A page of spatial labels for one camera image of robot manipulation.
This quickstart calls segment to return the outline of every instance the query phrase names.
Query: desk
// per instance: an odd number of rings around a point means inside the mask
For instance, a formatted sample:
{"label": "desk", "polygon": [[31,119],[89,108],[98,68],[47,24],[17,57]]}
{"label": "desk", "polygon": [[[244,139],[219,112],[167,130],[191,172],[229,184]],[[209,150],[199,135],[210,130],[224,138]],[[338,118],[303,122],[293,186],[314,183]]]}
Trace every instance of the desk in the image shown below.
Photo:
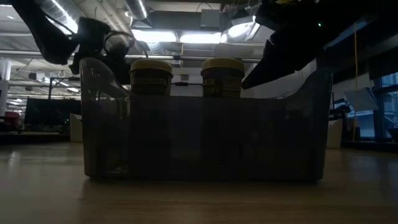
{"label": "desk", "polygon": [[0,223],[398,223],[398,155],[327,150],[298,183],[92,182],[81,144],[1,146]]}

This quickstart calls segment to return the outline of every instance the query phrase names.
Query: duct pipe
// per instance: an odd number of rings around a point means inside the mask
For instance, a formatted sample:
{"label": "duct pipe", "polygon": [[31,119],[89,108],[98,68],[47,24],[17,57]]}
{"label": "duct pipe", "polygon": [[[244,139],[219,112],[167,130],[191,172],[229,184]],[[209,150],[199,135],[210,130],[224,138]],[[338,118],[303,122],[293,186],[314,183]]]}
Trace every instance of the duct pipe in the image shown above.
{"label": "duct pipe", "polygon": [[[43,97],[43,98],[48,98],[49,96],[47,94],[27,94],[27,93],[8,93],[8,97],[10,98],[24,98],[24,97]],[[80,99],[81,96],[78,95],[52,95],[52,98],[78,98]]]}
{"label": "duct pipe", "polygon": [[134,19],[143,20],[148,17],[148,5],[146,0],[126,0],[127,8]]}
{"label": "duct pipe", "polygon": [[[79,18],[84,15],[74,3],[70,0],[36,0],[36,2],[44,12],[77,33]],[[60,25],[56,24],[56,26],[63,32],[68,32]]]}
{"label": "duct pipe", "polygon": [[156,55],[165,54],[165,50],[163,49],[162,46],[160,46],[159,42],[147,43],[147,45],[152,54],[156,54]]}
{"label": "duct pipe", "polygon": [[124,21],[120,19],[119,15],[117,12],[114,10],[114,8],[110,5],[110,3],[107,0],[97,0],[99,4],[102,6],[102,8],[112,17],[114,20],[119,24],[120,28],[128,34],[131,34],[131,28],[127,27],[125,25]]}

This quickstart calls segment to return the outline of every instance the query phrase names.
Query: ceiling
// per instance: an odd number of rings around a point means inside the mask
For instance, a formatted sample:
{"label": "ceiling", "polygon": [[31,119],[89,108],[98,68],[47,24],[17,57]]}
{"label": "ceiling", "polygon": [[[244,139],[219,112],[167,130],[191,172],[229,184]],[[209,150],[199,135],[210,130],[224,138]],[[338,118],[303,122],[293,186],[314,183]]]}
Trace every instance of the ceiling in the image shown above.
{"label": "ceiling", "polygon": [[[130,28],[130,18],[125,16],[126,0],[47,0],[72,3],[78,13],[95,18],[97,20],[108,23],[112,29],[123,30]],[[111,9],[102,7],[103,2],[108,3]],[[207,2],[213,9],[223,8],[227,10],[234,7],[234,1],[212,0]],[[207,4],[201,4],[198,0],[184,0],[183,2],[169,0],[149,1],[148,5],[155,11],[184,11],[196,12],[201,9],[210,8]],[[182,52],[184,55],[206,56],[206,57],[236,57],[236,58],[261,58],[265,40],[273,33],[272,30],[261,27],[251,41],[240,42],[235,44],[184,44]],[[0,6],[0,50],[31,50],[38,51],[33,37],[29,29],[22,19],[16,13],[13,7]],[[137,49],[131,49],[130,54],[139,53]],[[66,77],[72,77],[67,66],[54,65],[46,62],[40,57],[28,55],[0,55],[12,61],[12,72],[10,80],[9,94],[15,95],[11,98],[26,98],[22,95],[48,95],[49,88],[43,87],[48,85],[37,80],[30,80],[28,75],[30,72],[44,72],[46,77],[57,77],[60,71],[64,71]],[[201,83],[200,67],[202,61],[184,61],[182,67],[174,69],[174,81],[179,82],[179,74],[189,74],[190,82]],[[79,85],[79,83],[68,83],[68,85]],[[28,85],[33,87],[32,91],[25,88]],[[73,93],[66,88],[54,88],[52,94],[56,97],[76,96],[79,93]]]}

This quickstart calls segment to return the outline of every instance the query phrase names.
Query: cylindrical container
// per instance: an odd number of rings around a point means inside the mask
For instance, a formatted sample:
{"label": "cylindrical container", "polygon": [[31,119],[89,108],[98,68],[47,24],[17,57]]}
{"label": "cylindrical container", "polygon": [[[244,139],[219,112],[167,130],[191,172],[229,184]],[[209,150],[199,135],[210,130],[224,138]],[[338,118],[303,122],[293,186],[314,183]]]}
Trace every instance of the cylindrical container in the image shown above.
{"label": "cylindrical container", "polygon": [[204,97],[239,98],[244,65],[233,58],[213,58],[202,65]]}
{"label": "cylindrical container", "polygon": [[158,60],[142,59],[131,64],[131,92],[170,96],[173,67]]}

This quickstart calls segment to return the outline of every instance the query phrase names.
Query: window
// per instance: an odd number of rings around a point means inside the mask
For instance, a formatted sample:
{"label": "window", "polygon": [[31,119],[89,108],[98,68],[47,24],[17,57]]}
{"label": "window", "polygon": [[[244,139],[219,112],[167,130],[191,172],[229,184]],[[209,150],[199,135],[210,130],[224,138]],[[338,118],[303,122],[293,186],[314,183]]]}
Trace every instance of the window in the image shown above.
{"label": "window", "polygon": [[378,122],[375,132],[378,136],[391,139],[388,129],[398,128],[398,72],[374,81],[374,94],[379,101]]}
{"label": "window", "polygon": [[381,86],[388,87],[398,84],[398,72],[381,78]]}
{"label": "window", "polygon": [[[347,118],[354,119],[354,109],[352,106],[351,112],[347,114]],[[362,138],[374,138],[374,119],[373,111],[360,111],[356,113],[357,126],[361,130]]]}
{"label": "window", "polygon": [[398,91],[383,94],[382,100],[384,106],[384,132],[387,138],[391,138],[388,129],[398,128]]}

